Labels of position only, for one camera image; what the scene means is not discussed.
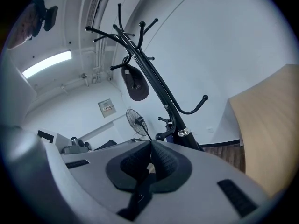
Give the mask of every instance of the fan stand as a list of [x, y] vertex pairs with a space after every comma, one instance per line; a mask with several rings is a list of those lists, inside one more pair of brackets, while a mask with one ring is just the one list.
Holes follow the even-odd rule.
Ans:
[[145, 131], [146, 135], [149, 137], [149, 139], [152, 140], [151, 137], [150, 137], [150, 135], [149, 135], [149, 133], [148, 133], [148, 131], [147, 131], [146, 128], [143, 126], [143, 122], [144, 122], [144, 119], [143, 119], [142, 116], [140, 116], [139, 119], [135, 119], [135, 123], [136, 123], [137, 125], [140, 125], [140, 126], [144, 129], [144, 131]]
[[141, 125], [141, 126], [142, 126], [142, 128], [144, 129], [144, 131], [146, 132], [146, 135], [149, 137], [149, 139], [152, 140], [151, 137], [150, 137], [150, 135], [149, 135], [149, 133], [148, 133], [147, 130], [144, 128], [144, 126], [143, 126], [143, 125]]

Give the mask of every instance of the wooden desk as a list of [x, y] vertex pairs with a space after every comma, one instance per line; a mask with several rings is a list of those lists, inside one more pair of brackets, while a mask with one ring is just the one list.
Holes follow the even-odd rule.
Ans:
[[272, 196], [298, 168], [299, 65], [285, 65], [229, 101], [244, 143], [246, 175]]

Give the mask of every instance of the black hat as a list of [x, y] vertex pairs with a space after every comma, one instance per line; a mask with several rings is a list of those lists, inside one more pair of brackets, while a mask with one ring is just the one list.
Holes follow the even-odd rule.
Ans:
[[53, 6], [50, 9], [46, 9], [44, 0], [34, 0], [32, 3], [35, 4], [39, 17], [37, 27], [34, 29], [32, 34], [33, 37], [36, 37], [42, 28], [43, 21], [45, 21], [45, 25], [43, 27], [45, 31], [49, 31], [55, 25], [58, 7]]
[[144, 100], [150, 93], [148, 83], [136, 67], [126, 65], [121, 68], [122, 78], [130, 97], [135, 101]]

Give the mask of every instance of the gray plastic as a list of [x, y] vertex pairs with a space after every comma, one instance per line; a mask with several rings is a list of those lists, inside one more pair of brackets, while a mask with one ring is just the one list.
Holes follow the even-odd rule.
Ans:
[[[61, 155], [55, 145], [43, 145], [38, 137], [18, 128], [6, 128], [0, 138], [4, 163], [12, 181], [24, 200], [48, 221], [131, 223], [116, 214], [128, 206], [131, 194], [118, 190], [110, 182], [105, 167], [111, 158], [142, 141], [128, 141], [83, 154]], [[153, 194], [135, 223], [236, 222], [240, 220], [239, 215], [217, 185], [223, 179], [233, 180], [255, 204], [267, 201], [261, 187], [217, 156], [159, 142], [187, 157], [192, 163], [192, 173], [177, 191]], [[79, 160], [90, 163], [72, 169], [65, 165]]]

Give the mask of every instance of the black slot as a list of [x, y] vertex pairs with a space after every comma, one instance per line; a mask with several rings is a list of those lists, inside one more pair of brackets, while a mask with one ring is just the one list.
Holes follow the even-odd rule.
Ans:
[[68, 163], [66, 163], [66, 166], [68, 169], [71, 169], [71, 168], [77, 168], [77, 167], [80, 167], [80, 166], [83, 166], [86, 164], [89, 164], [89, 161], [80, 160], [80, 161], [75, 161], [75, 162], [68, 162]]
[[53, 143], [53, 140], [54, 140], [54, 136], [51, 135], [51, 134], [48, 134], [48, 133], [45, 133], [43, 131], [38, 131], [37, 132], [37, 136], [41, 137], [41, 138], [44, 138], [46, 140], [48, 140], [51, 144]]
[[222, 180], [217, 184], [241, 217], [257, 208], [257, 205], [232, 180]]

